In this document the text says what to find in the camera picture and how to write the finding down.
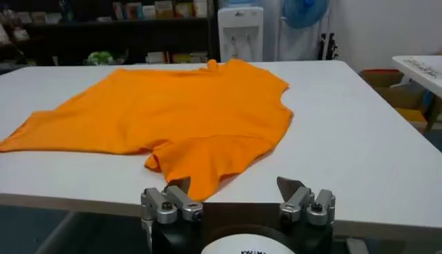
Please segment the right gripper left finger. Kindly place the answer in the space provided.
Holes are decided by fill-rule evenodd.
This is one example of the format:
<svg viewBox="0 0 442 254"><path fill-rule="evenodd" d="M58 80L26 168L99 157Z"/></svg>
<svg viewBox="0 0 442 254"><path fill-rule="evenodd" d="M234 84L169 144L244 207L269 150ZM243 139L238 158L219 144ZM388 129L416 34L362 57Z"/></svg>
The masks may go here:
<svg viewBox="0 0 442 254"><path fill-rule="evenodd" d="M149 225L173 224L179 218L187 222L200 222L203 217L203 205L192 200L187 194L191 178L172 180L159 191L157 188L145 188L141 193L142 222Z"/></svg>

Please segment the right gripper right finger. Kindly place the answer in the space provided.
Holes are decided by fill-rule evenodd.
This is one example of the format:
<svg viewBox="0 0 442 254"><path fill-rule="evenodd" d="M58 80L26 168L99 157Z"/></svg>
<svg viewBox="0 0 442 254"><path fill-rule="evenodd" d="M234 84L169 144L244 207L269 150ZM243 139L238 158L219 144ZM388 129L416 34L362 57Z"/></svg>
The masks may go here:
<svg viewBox="0 0 442 254"><path fill-rule="evenodd" d="M319 194L306 187L301 181L277 177L280 194L284 200L279 205L280 220L291 225L305 219L312 226L326 226L335 221L335 195L327 189Z"/></svg>

